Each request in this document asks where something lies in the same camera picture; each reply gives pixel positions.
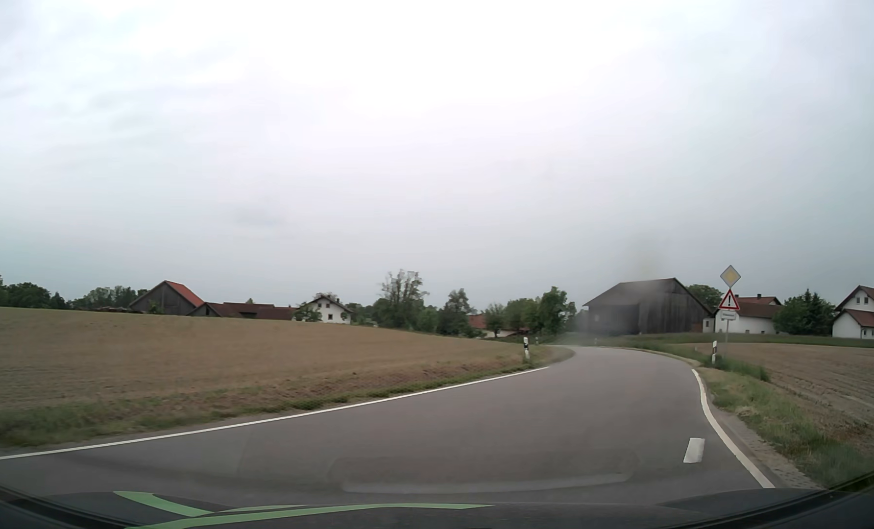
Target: road sign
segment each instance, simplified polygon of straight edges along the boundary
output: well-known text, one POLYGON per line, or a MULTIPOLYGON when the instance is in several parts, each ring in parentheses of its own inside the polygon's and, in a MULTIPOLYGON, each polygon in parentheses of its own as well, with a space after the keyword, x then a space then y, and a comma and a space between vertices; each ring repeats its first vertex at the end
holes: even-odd
POLYGON ((737 304, 737 299, 734 298, 734 293, 728 288, 728 293, 725 294, 723 299, 721 299, 721 303, 718 303, 718 308, 723 311, 739 311, 741 306, 737 304))
POLYGON ((737 283, 738 280, 741 279, 741 274, 737 273, 737 270, 734 269, 734 266, 728 265, 725 268, 724 272, 721 272, 721 279, 724 280, 725 284, 728 288, 734 286, 734 283, 737 283))

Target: white edge line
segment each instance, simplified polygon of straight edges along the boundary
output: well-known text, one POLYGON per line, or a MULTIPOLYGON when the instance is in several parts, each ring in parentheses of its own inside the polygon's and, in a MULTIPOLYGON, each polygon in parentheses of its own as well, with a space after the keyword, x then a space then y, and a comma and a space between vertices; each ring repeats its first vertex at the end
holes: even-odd
POLYGON ((57 450, 45 450, 43 452, 28 452, 25 454, 12 454, 11 456, 0 456, 0 461, 3 461, 4 459, 19 459, 21 457, 47 456, 49 454, 63 454, 65 452, 78 452, 78 450, 91 450, 92 448, 104 448, 106 446, 118 446, 121 444, 131 444, 133 442, 143 442, 145 440, 169 439, 172 437, 182 437, 182 436, 186 436, 186 435, 201 434, 201 433, 205 433, 205 432, 227 430, 230 428, 240 428, 240 427, 250 427, 253 425, 263 425, 264 423, 273 423, 275 421, 285 421, 286 419, 296 419, 297 417, 306 417, 307 415, 316 415, 318 413, 327 413, 329 411, 338 411, 339 409, 358 408, 360 406, 368 406, 369 404, 377 404, 379 402, 388 402, 390 400, 397 400, 399 398, 407 398, 407 397, 412 397, 412 396, 417 396, 417 395, 423 395, 426 393, 432 393, 434 391, 452 390, 454 388, 461 388, 463 386, 469 386, 471 384, 479 384, 481 382, 489 382, 490 380, 507 379, 509 377, 517 377, 519 375, 525 375, 527 373, 535 373, 536 371, 543 371, 543 370, 548 369, 548 368, 549 368, 549 366, 537 367, 535 369, 528 369, 525 371, 520 371, 518 373, 509 373, 508 375, 501 375, 499 377, 492 377, 491 379, 473 380, 471 382, 463 382, 462 384, 454 384, 453 386, 444 386, 443 388, 434 388, 432 390, 418 391, 418 392, 414 392, 414 393, 406 393, 403 395, 387 397, 387 398, 378 399, 378 400, 370 400, 368 402, 348 404, 345 406, 339 406, 337 408, 317 409, 316 411, 308 411, 306 413, 297 413, 296 415, 285 415, 283 417, 271 417, 269 419, 261 419, 260 421, 251 421, 250 423, 239 423, 237 425, 225 425, 223 427, 203 428, 201 430, 192 430, 192 431, 188 431, 188 432, 178 432, 178 433, 174 433, 174 434, 158 435, 158 436, 153 436, 153 437, 143 437, 140 439, 115 440, 114 442, 104 442, 102 444, 88 444, 86 446, 73 446, 71 448, 59 448, 57 450))
POLYGON ((705 392, 705 384, 702 382, 702 377, 699 375, 699 372, 696 370, 692 370, 692 374, 695 375, 695 379, 699 382, 699 390, 702 392, 702 411, 705 412, 705 419, 708 419, 708 423, 712 425, 714 429, 714 433, 718 434, 718 437, 721 438, 725 442, 725 446, 728 450, 731 450, 731 453, 737 458, 737 461, 740 461, 744 468, 748 469, 750 475, 754 476, 754 479, 760 484, 760 487, 763 488, 775 488, 774 484, 767 479, 767 476, 763 475, 757 466, 748 459, 747 456, 741 452, 741 449, 734 444, 734 441, 728 437, 728 434, 725 433, 724 429, 721 428, 721 425, 718 424, 717 420, 712 415, 712 410, 708 407, 708 395, 705 392))

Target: curved road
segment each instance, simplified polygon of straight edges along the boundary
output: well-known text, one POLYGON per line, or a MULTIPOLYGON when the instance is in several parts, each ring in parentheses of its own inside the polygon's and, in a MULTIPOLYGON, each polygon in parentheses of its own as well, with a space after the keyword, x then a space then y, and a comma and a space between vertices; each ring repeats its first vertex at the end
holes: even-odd
POLYGON ((657 504, 760 487, 706 419, 688 365, 574 350, 547 369, 364 406, 2 459, 0 483, 223 505, 657 504))

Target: dirt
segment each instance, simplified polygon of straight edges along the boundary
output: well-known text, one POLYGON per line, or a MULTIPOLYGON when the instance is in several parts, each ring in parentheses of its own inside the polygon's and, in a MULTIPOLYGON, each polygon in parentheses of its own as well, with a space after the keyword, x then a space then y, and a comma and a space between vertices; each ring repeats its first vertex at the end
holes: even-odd
MULTIPOLYGON (((693 343, 710 354, 710 343, 693 343)), ((874 457, 874 348, 790 343, 729 343, 724 354, 763 365, 835 439, 874 457)))
POLYGON ((518 365, 513 343, 346 325, 0 308, 0 410, 382 388, 518 365))

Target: grass verge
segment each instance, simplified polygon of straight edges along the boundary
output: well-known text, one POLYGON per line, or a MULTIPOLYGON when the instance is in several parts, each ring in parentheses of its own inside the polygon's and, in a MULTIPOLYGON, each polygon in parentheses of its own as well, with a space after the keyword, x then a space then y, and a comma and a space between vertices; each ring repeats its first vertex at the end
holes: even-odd
POLYGON ((270 388, 246 387, 3 410, 0 411, 0 448, 41 446, 109 435, 157 431, 246 415, 321 409, 355 400, 384 398, 516 373, 559 360, 562 359, 545 348, 538 351, 531 362, 363 391, 322 390, 325 391, 323 394, 300 398, 289 398, 271 391, 270 388))
POLYGON ((741 373, 709 368, 699 368, 699 372, 714 395, 715 406, 736 414, 820 485, 838 486, 874 471, 874 459, 827 435, 774 386, 741 373))
MULTIPOLYGON (((593 337, 572 332, 558 338, 558 343, 566 345, 598 345, 629 347, 629 342, 649 341, 653 343, 712 343, 724 341, 724 334, 714 332, 673 332, 668 334, 637 334, 635 336, 593 337)), ((732 343, 801 343, 807 345, 835 345, 837 347, 874 348, 874 340, 857 338, 833 338, 832 336, 797 336, 793 334, 735 334, 728 340, 732 343)))

